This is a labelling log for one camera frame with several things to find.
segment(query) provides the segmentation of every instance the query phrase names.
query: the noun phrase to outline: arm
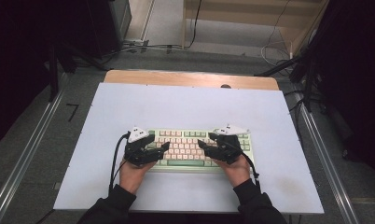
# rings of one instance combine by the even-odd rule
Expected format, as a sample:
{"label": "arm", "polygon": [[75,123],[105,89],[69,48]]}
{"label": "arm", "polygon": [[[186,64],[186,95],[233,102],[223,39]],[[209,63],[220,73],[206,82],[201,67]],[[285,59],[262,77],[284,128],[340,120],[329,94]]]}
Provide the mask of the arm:
{"label": "arm", "polygon": [[146,171],[154,165],[155,162],[151,162],[138,167],[128,161],[124,162],[120,168],[119,185],[115,185],[107,198],[99,199],[77,223],[127,223],[136,191],[144,180]]}
{"label": "arm", "polygon": [[238,210],[243,215],[243,223],[286,224],[281,213],[272,206],[269,196],[266,193],[261,194],[252,182],[249,164],[243,155],[231,165],[223,161],[214,161],[223,169],[237,194],[240,201]]}

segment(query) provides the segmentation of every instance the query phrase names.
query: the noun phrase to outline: person's left hand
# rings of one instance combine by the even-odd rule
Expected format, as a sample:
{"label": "person's left hand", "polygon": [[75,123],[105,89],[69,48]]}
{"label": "person's left hand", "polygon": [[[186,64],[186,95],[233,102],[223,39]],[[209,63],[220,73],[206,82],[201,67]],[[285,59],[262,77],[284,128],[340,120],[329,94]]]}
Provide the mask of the person's left hand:
{"label": "person's left hand", "polygon": [[154,161],[142,166],[136,166],[123,159],[120,164],[123,164],[123,166],[120,168],[119,185],[131,194],[136,194],[138,188],[144,180],[146,171],[152,168],[156,162]]}

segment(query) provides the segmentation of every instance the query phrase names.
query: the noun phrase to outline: hand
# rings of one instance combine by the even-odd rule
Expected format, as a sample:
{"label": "hand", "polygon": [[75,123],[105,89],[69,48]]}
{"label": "hand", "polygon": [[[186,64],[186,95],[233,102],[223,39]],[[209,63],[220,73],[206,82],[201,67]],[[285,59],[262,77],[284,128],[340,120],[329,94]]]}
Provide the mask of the hand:
{"label": "hand", "polygon": [[213,161],[223,169],[229,179],[230,184],[234,188],[251,178],[249,174],[249,163],[243,155],[237,157],[237,161],[231,165],[228,165],[225,161]]}
{"label": "hand", "polygon": [[119,185],[131,194],[136,194],[138,188],[144,180],[146,171],[152,168],[156,162],[154,161],[142,166],[136,166],[123,159],[120,165],[121,164],[123,164],[123,166],[120,168]]}

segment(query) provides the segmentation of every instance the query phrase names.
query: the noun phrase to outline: white cable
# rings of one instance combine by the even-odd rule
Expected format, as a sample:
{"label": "white cable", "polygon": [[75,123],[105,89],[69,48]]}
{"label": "white cable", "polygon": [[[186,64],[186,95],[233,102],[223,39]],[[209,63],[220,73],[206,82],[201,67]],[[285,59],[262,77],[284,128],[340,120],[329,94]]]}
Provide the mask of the white cable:
{"label": "white cable", "polygon": [[277,42],[272,42],[272,43],[270,43],[270,44],[267,44],[267,45],[265,45],[262,49],[261,49],[261,51],[260,51],[260,53],[261,53],[261,56],[262,56],[262,58],[266,61],[266,63],[269,63],[269,64],[271,64],[271,65],[273,65],[273,66],[277,66],[277,64],[274,64],[274,63],[271,63],[271,62],[269,62],[269,60],[267,60],[267,58],[266,58],[266,56],[264,56],[264,54],[263,54],[263,49],[265,49],[266,47],[268,47],[269,45],[274,45],[274,44],[279,44],[279,43],[286,43],[286,42],[290,42],[290,53],[289,53],[289,57],[292,57],[291,56],[291,54],[292,54],[292,41],[287,41],[287,40],[284,40],[284,41],[277,41]]}

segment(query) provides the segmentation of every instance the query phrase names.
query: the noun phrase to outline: black curtain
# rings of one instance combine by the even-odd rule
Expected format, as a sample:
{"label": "black curtain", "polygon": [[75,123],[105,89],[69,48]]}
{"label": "black curtain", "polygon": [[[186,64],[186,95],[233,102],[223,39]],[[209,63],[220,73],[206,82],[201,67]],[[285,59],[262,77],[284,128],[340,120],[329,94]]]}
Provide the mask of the black curtain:
{"label": "black curtain", "polygon": [[346,149],[375,169],[375,0],[330,1],[330,17],[315,51],[318,88],[353,132]]}
{"label": "black curtain", "polygon": [[0,140],[49,84],[46,39],[35,2],[27,2],[0,1]]}

